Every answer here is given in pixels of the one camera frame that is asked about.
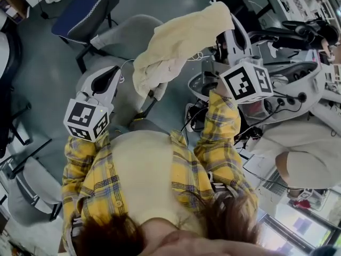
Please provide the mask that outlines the person's left forearm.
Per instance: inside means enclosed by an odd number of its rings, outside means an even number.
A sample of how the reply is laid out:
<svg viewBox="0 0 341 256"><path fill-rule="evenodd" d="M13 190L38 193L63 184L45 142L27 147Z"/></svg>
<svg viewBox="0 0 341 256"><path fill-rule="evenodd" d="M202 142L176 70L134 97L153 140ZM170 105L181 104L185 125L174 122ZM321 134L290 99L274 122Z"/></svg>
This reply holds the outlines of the person's left forearm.
<svg viewBox="0 0 341 256"><path fill-rule="evenodd" d="M70 136L65 146L66 168L77 173L87 173L94 157L102 148L102 142L91 142Z"/></svg>

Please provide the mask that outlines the person's torso in plaid shirt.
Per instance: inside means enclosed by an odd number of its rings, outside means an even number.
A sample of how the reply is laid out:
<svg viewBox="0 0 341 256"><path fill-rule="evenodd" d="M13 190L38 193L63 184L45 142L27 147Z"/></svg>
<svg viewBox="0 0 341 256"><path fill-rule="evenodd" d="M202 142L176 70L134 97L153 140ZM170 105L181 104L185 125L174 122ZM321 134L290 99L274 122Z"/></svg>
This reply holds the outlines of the person's torso in plaid shirt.
<svg viewBox="0 0 341 256"><path fill-rule="evenodd" d="M139 256L162 239L257 242L257 197L239 170L202 166L184 136L141 130L102 148L87 173L64 168L62 240L71 256Z"/></svg>

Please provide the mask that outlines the white storage box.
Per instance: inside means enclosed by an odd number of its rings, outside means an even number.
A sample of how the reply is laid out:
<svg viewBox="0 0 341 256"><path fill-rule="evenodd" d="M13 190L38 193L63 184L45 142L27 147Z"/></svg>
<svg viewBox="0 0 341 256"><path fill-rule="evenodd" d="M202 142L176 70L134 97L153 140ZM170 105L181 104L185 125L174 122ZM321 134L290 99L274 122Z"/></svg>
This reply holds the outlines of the white storage box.
<svg viewBox="0 0 341 256"><path fill-rule="evenodd" d="M267 158L252 155L245 150L240 154L247 180L259 195L279 201L287 194L287 184L280 176L275 164Z"/></svg>

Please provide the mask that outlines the blue chair with black frame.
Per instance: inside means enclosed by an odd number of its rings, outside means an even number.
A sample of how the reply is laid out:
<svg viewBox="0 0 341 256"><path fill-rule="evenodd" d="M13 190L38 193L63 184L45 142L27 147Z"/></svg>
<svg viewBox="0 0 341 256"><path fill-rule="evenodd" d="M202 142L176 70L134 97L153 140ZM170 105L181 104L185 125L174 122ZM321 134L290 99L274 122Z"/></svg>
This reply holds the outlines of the blue chair with black frame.
<svg viewBox="0 0 341 256"><path fill-rule="evenodd" d="M82 73L86 71L84 56L87 53L106 56L107 52L95 48L91 40L104 21L109 28L118 24L111 18L111 11L120 0L72 0L52 26L52 34L65 43L75 42L84 48L76 56L78 67Z"/></svg>

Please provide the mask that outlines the red bag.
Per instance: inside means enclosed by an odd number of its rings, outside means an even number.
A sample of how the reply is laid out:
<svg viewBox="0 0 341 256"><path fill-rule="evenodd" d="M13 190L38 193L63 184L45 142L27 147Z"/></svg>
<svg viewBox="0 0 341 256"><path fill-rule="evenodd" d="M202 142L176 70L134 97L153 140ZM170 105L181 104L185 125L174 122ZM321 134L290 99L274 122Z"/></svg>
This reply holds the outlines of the red bag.
<svg viewBox="0 0 341 256"><path fill-rule="evenodd" d="M311 204L308 200L293 201L293 206L301 209L310 209Z"/></svg>

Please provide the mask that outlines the black mesh office chair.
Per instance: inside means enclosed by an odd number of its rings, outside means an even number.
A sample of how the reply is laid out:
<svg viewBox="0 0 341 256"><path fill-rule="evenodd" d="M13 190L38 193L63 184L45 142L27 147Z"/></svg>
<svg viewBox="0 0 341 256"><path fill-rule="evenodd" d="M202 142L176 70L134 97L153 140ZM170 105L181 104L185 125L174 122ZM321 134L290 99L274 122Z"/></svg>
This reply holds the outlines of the black mesh office chair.
<svg viewBox="0 0 341 256"><path fill-rule="evenodd" d="M293 31L299 39L279 37L277 41L272 43L276 49L289 48L295 50L318 50L319 34L318 30L326 24L322 19L314 19L307 22L300 21L283 21L283 26Z"/></svg>

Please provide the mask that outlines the grey upholstered chair with label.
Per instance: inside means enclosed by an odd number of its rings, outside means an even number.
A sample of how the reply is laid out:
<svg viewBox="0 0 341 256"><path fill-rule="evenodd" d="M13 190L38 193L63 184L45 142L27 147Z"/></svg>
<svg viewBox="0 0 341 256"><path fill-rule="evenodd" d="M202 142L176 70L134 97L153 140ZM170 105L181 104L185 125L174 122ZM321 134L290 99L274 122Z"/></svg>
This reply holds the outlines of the grey upholstered chair with label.
<svg viewBox="0 0 341 256"><path fill-rule="evenodd" d="M94 72L113 65L119 66L125 80L118 85L118 93L113 99L114 114L111 123L128 125L141 112L146 98L140 96L134 88L133 60L147 49L154 29L162 24L155 17L139 14L92 39L91 44L95 48L108 54L91 63L78 81L76 91L81 89L85 79Z"/></svg>

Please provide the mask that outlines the white robot shell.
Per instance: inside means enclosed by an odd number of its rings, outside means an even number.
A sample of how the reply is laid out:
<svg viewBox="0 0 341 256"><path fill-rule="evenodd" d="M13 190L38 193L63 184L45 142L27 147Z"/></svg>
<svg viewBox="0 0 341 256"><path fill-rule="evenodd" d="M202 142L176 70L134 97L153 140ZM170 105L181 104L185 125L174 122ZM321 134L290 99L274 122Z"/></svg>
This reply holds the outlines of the white robot shell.
<svg viewBox="0 0 341 256"><path fill-rule="evenodd" d="M22 60L21 39L16 24L0 10L0 81L11 79Z"/></svg>

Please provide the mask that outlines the brown wooden shelf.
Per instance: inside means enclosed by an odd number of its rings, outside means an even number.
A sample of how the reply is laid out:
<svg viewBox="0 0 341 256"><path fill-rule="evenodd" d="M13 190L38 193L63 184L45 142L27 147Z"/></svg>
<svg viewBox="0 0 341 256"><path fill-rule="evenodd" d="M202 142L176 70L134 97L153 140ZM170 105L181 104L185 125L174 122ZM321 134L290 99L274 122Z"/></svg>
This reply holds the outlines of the brown wooden shelf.
<svg viewBox="0 0 341 256"><path fill-rule="evenodd" d="M29 8L26 0L0 0L0 11L17 25L27 19Z"/></svg>

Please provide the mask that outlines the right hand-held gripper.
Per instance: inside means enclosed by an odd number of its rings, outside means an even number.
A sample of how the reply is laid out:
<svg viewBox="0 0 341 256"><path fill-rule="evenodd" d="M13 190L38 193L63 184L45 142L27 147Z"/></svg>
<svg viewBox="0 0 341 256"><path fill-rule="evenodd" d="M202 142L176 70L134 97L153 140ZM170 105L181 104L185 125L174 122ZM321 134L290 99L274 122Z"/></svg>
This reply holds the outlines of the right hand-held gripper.
<svg viewBox="0 0 341 256"><path fill-rule="evenodd" d="M225 32L228 62L220 63L220 96L236 103L253 103L273 96L268 70L263 59L252 56L250 38L241 22L231 14L234 29Z"/></svg>

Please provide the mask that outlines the cream knitted clothes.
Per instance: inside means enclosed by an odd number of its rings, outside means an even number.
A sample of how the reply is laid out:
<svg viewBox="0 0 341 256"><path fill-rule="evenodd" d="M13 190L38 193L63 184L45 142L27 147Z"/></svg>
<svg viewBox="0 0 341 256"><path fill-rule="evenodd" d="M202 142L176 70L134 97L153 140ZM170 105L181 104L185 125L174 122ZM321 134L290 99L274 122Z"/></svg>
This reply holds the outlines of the cream knitted clothes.
<svg viewBox="0 0 341 256"><path fill-rule="evenodd" d="M155 28L147 49L133 63L136 92L146 98L155 90L156 98L160 100L168 82L180 74L189 59L214 46L219 34L233 29L230 10L222 2Z"/></svg>

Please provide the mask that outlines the computer monitor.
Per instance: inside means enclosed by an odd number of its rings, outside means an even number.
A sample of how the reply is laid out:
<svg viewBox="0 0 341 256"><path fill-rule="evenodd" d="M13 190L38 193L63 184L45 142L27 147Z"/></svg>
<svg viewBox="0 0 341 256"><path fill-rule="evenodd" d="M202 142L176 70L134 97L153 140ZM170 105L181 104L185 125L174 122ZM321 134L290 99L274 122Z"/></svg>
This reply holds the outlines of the computer monitor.
<svg viewBox="0 0 341 256"><path fill-rule="evenodd" d="M275 215L261 219L261 244L286 256L307 256L323 245L341 246L341 230L326 223L316 214L285 205Z"/></svg>

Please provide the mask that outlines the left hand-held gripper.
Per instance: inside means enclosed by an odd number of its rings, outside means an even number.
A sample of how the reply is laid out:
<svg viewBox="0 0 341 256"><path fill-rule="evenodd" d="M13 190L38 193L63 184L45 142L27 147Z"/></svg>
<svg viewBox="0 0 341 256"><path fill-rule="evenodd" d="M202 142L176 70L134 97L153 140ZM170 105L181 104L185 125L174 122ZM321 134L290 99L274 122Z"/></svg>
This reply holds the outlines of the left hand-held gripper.
<svg viewBox="0 0 341 256"><path fill-rule="evenodd" d="M117 65L102 68L85 79L74 99L70 99L63 120L69 134L75 138L96 142L109 125L112 101L121 79ZM105 103L95 97L105 97Z"/></svg>

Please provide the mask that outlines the person's right forearm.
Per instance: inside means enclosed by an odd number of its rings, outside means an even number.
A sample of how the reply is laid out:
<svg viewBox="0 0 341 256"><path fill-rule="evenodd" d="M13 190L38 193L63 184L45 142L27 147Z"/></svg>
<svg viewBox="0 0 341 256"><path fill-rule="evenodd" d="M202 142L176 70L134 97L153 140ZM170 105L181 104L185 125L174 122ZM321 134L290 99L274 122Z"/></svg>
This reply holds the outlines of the person's right forearm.
<svg viewBox="0 0 341 256"><path fill-rule="evenodd" d="M234 147L241 119L237 104L223 85L209 93L208 111L194 154L202 166L212 171L229 167L241 169L241 157Z"/></svg>

